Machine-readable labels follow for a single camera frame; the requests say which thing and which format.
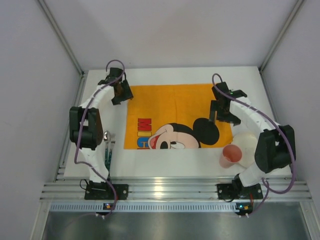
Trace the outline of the cream white plate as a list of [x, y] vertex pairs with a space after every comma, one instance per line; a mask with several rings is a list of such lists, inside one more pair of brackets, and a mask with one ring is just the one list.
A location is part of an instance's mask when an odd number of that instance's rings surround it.
[[232, 144], [240, 148], [242, 157], [238, 162], [242, 167], [248, 168], [255, 162], [255, 151], [258, 140], [254, 134], [243, 132], [233, 137]]

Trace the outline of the metal spoon green handle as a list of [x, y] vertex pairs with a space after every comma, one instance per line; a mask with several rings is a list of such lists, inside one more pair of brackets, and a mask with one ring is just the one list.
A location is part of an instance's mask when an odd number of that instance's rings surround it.
[[110, 170], [110, 167], [109, 167], [109, 141], [110, 141], [110, 138], [111, 138], [110, 132], [108, 130], [105, 131], [103, 134], [103, 140], [104, 140], [104, 144], [105, 144], [104, 165], [108, 171]]

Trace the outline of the orange Mickey Mouse placemat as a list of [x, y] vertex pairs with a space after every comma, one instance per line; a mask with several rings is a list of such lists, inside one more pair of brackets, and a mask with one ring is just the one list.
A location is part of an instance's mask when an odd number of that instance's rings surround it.
[[210, 121], [210, 84], [140, 85], [131, 88], [126, 150], [222, 148], [233, 140], [230, 124]]

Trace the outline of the metal fork green handle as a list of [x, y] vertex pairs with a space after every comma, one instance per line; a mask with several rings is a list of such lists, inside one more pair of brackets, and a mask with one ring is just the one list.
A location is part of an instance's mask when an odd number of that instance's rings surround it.
[[116, 143], [116, 136], [113, 135], [112, 138], [110, 139], [110, 145], [108, 148], [108, 157], [107, 157], [107, 165], [106, 165], [108, 171], [110, 171], [110, 169], [111, 169], [112, 155], [113, 155], [115, 143]]

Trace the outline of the pink plastic cup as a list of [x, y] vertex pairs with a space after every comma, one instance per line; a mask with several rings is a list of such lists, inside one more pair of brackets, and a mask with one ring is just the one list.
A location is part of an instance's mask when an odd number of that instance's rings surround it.
[[242, 150], [238, 146], [228, 144], [222, 149], [219, 164], [222, 168], [230, 168], [234, 164], [237, 164], [242, 159], [242, 156]]

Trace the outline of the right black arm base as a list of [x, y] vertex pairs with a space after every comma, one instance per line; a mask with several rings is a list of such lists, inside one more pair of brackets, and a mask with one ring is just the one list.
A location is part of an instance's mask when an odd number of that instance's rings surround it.
[[263, 193], [259, 183], [244, 187], [237, 175], [230, 183], [216, 185], [219, 200], [232, 202], [233, 200], [262, 200]]

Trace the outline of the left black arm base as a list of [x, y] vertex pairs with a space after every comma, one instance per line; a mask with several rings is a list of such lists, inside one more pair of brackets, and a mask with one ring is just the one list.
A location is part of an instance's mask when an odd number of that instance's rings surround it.
[[112, 184], [113, 189], [106, 182], [93, 182], [81, 179], [79, 186], [85, 191], [85, 200], [126, 200], [129, 194], [128, 184]]

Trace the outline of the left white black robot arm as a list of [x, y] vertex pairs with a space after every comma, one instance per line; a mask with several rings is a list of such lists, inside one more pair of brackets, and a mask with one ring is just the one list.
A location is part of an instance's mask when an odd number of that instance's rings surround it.
[[117, 105], [132, 98], [125, 70], [111, 67], [90, 97], [69, 110], [69, 139], [75, 144], [73, 162], [85, 165], [89, 180], [94, 183], [107, 182], [110, 175], [105, 151], [101, 148], [104, 138], [101, 113], [105, 111], [105, 104]]

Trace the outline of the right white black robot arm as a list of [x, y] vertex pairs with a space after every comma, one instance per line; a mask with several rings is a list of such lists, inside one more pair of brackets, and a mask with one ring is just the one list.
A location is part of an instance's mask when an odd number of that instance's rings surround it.
[[248, 188], [265, 183], [265, 177], [279, 169], [291, 166], [296, 170], [295, 131], [290, 125], [280, 125], [253, 106], [242, 90], [231, 91], [226, 82], [213, 84], [211, 119], [234, 125], [244, 124], [257, 138], [254, 162], [234, 177], [240, 187]]

